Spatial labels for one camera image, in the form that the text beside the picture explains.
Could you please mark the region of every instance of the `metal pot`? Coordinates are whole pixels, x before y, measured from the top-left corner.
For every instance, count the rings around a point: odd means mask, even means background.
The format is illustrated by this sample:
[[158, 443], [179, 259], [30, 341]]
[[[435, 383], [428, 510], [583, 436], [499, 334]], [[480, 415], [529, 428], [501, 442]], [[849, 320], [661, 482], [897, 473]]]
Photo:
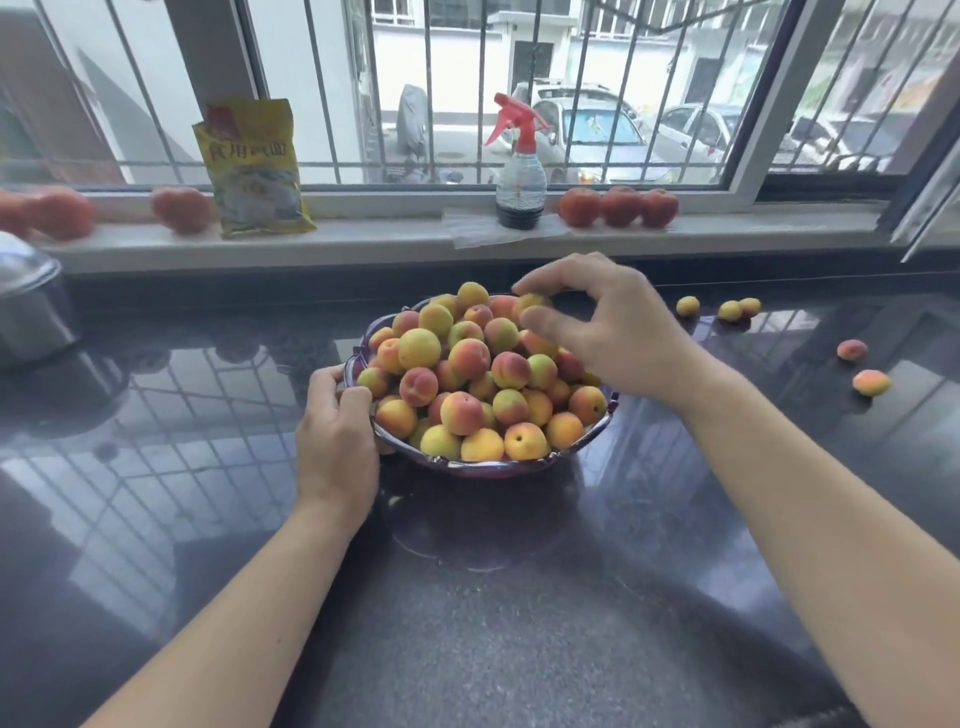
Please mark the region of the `metal pot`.
[[37, 361], [79, 340], [60, 262], [0, 232], [0, 370]]

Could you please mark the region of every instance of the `red trigger sprayer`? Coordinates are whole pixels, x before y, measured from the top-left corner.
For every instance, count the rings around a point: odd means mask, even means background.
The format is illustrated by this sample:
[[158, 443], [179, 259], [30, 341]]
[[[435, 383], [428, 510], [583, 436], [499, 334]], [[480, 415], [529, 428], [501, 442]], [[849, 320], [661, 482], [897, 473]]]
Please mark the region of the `red trigger sprayer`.
[[549, 124], [526, 104], [505, 93], [496, 94], [493, 100], [501, 111], [487, 144], [507, 129], [520, 130], [514, 153], [496, 185], [496, 218], [505, 228], [532, 230], [546, 201], [546, 173], [537, 159], [536, 132], [549, 129]]

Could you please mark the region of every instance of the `left hand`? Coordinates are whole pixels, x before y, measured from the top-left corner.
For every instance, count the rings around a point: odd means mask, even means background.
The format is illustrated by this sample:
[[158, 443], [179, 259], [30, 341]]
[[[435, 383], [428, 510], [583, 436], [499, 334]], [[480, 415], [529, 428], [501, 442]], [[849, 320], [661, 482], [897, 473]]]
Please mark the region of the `left hand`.
[[306, 412], [297, 427], [297, 505], [320, 506], [353, 536], [373, 506], [380, 459], [370, 424], [371, 391], [350, 387], [337, 400], [343, 365], [310, 377]]

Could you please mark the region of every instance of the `purple glass bowl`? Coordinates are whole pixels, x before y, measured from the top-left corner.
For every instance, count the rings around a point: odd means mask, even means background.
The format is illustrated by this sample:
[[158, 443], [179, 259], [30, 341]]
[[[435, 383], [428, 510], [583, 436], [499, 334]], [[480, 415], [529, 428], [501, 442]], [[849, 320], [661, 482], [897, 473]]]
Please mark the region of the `purple glass bowl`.
[[[426, 301], [421, 301], [412, 308], [404, 306], [403, 310], [419, 311], [428, 303], [430, 303], [429, 299]], [[353, 356], [347, 361], [347, 367], [344, 371], [344, 383], [347, 387], [356, 386], [356, 380], [360, 376], [360, 373], [367, 368], [371, 359], [373, 359], [374, 352], [370, 348], [371, 336], [373, 336], [382, 328], [389, 327], [393, 323], [395, 316], [395, 313], [388, 314], [387, 316], [381, 316], [372, 324], [370, 324], [369, 327], [367, 327], [367, 332], [364, 334], [363, 340], [360, 342], [360, 346], [353, 349]], [[607, 425], [610, 423], [611, 417], [613, 416], [613, 412], [616, 411], [620, 395], [618, 392], [614, 392], [614, 390], [607, 385], [602, 385], [600, 389], [607, 398], [607, 414], [600, 419], [600, 422], [584, 433], [584, 436], [570, 446], [569, 449], [561, 452], [551, 452], [549, 455], [542, 457], [539, 460], [504, 460], [501, 462], [489, 463], [462, 463], [447, 460], [445, 457], [431, 457], [430, 455], [427, 455], [424, 452], [414, 448], [412, 445], [409, 445], [402, 440], [398, 440], [392, 434], [387, 432], [387, 430], [378, 425], [373, 417], [371, 417], [371, 422], [373, 423], [373, 431], [380, 439], [388, 443], [397, 452], [402, 453], [404, 457], [407, 457], [410, 460], [413, 460], [415, 463], [419, 463], [430, 470], [443, 471], [445, 473], [459, 475], [461, 477], [515, 477], [517, 475], [537, 473], [549, 468], [564, 458], [569, 457], [574, 452], [578, 452], [585, 448], [596, 439], [597, 435], [606, 429]]]

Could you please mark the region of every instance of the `countertop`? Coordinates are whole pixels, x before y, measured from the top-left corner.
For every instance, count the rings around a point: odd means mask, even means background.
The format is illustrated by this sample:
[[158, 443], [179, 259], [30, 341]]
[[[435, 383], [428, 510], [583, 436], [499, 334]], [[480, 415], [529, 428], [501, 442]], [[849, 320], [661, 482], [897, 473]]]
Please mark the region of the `countertop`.
[[[841, 287], [664, 295], [762, 298], [692, 335], [958, 553], [957, 277]], [[82, 349], [0, 376], [0, 724], [78, 725], [226, 584], [290, 510], [310, 373], [400, 303], [88, 316]], [[873, 404], [847, 338], [895, 382]], [[845, 705], [680, 422], [628, 397], [536, 478], [384, 458], [275, 725], [859, 725]]]

